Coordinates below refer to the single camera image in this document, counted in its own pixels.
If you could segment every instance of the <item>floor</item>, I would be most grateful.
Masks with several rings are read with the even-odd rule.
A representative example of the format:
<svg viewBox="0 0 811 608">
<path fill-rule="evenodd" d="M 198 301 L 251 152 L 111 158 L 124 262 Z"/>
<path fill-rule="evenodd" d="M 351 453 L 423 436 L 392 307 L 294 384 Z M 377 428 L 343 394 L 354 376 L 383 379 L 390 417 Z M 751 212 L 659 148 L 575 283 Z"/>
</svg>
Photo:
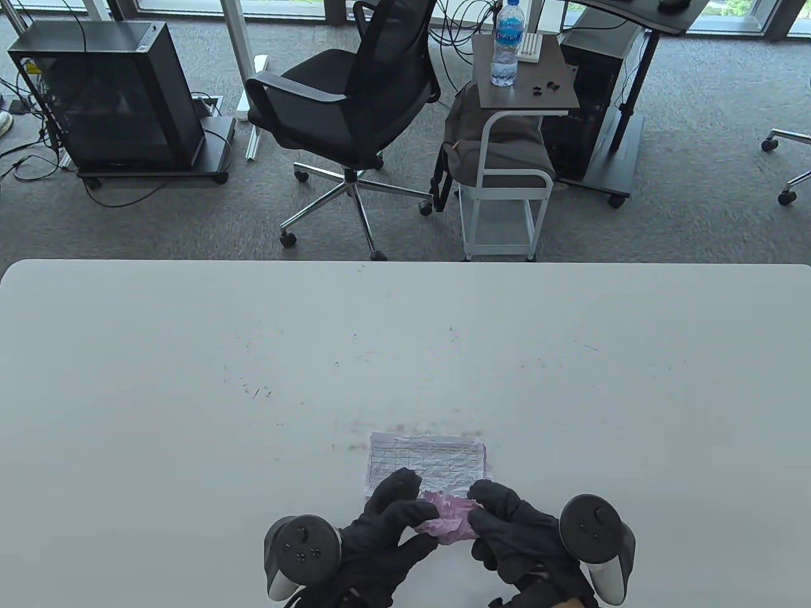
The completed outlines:
<svg viewBox="0 0 811 608">
<path fill-rule="evenodd" d="M 216 21 L 170 22 L 192 90 L 225 96 L 233 112 L 239 78 L 225 26 Z M 267 51 L 283 71 L 321 50 L 353 49 L 352 27 L 249 24 L 254 50 Z M 0 21 L 0 46 L 14 40 Z M 444 89 L 453 89 L 439 63 Z M 0 73 L 15 74 L 3 54 Z M 446 54 L 457 85 L 469 68 Z M 762 41 L 665 39 L 659 45 L 637 111 L 646 135 L 632 198 L 620 209 L 602 195 L 568 189 L 549 203 L 542 257 L 549 262 L 809 263 L 811 183 L 780 207 L 783 182 L 811 167 L 811 148 L 785 142 L 770 155 L 759 143 L 773 126 L 811 129 L 808 46 Z M 425 189 L 433 170 L 446 108 L 429 105 L 386 151 L 376 178 Z M 17 120 L 0 151 L 36 138 L 38 123 Z M 72 174 L 0 185 L 0 273 L 24 258 L 125 259 L 366 259 L 350 199 L 321 209 L 296 227 L 298 245 L 283 250 L 277 224 L 328 189 L 317 178 L 301 185 L 296 160 L 323 161 L 280 148 L 266 135 L 254 163 L 244 159 L 248 127 L 234 139 L 230 180 L 221 187 L 171 187 L 123 209 L 94 204 Z M 0 173 L 16 156 L 0 161 Z M 31 165 L 27 175 L 44 168 Z M 143 190 L 105 186 L 107 203 Z M 419 215 L 412 200 L 364 193 L 380 248 L 392 260 L 459 260 L 457 208 Z"/>
</svg>

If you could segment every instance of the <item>black pc case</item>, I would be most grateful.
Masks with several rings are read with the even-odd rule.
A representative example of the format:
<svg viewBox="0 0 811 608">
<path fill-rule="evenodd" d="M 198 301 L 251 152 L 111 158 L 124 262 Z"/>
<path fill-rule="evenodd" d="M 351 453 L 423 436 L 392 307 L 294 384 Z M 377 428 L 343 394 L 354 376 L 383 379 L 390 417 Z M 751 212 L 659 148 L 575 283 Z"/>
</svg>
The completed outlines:
<svg viewBox="0 0 811 608">
<path fill-rule="evenodd" d="M 558 178 L 581 180 L 586 175 L 591 155 L 611 125 L 606 117 L 616 111 L 612 105 L 619 104 L 625 75 L 633 69 L 623 64 L 641 33 L 636 24 L 586 8 L 563 35 L 560 50 L 575 74 L 580 109 L 543 119 L 543 142 Z"/>
<path fill-rule="evenodd" d="M 194 165 L 205 134 L 166 23 L 37 20 L 8 53 L 80 172 Z"/>
</svg>

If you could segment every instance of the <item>bottle label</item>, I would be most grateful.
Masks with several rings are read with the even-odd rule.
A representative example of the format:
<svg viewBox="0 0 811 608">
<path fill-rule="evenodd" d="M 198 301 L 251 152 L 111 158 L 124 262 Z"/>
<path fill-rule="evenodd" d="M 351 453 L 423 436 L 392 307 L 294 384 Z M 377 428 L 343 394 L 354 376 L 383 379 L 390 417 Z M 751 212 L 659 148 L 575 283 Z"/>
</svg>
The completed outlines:
<svg viewBox="0 0 811 608">
<path fill-rule="evenodd" d="M 508 17 L 496 28 L 496 42 L 502 46 L 519 46 L 524 36 L 524 24 L 520 19 Z"/>
</svg>

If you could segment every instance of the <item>black glove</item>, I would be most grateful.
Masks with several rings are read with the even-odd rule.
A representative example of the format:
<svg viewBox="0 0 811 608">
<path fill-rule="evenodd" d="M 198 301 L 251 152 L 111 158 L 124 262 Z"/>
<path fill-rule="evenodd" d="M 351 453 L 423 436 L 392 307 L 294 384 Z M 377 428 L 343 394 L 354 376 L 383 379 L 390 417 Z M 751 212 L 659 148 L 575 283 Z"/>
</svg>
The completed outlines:
<svg viewBox="0 0 811 608">
<path fill-rule="evenodd" d="M 363 514 L 341 530 L 341 566 L 321 584 L 309 585 L 294 597 L 297 608 L 389 608 L 397 586 L 409 570 L 438 545 L 418 534 L 402 545 L 406 528 L 440 516 L 436 507 L 416 500 L 422 478 L 400 469 L 384 479 Z"/>
<path fill-rule="evenodd" d="M 585 608 L 598 608 L 580 562 L 560 540 L 555 517 L 488 480 L 473 484 L 467 496 L 484 507 L 468 514 L 470 527 L 479 535 L 470 553 L 520 592 L 505 606 L 551 608 L 577 598 Z M 500 604 L 500 599 L 491 602 Z"/>
</svg>

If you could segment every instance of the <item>paper sheet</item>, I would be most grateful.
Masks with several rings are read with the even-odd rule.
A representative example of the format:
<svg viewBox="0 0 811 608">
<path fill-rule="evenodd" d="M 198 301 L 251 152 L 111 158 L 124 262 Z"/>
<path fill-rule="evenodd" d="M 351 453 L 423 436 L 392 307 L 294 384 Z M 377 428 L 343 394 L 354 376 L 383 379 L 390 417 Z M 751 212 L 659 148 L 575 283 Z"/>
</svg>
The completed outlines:
<svg viewBox="0 0 811 608">
<path fill-rule="evenodd" d="M 473 482 L 487 477 L 486 450 L 477 437 L 372 433 L 370 444 L 364 488 L 367 497 L 401 467 L 423 478 L 422 491 L 462 498 Z"/>
</svg>

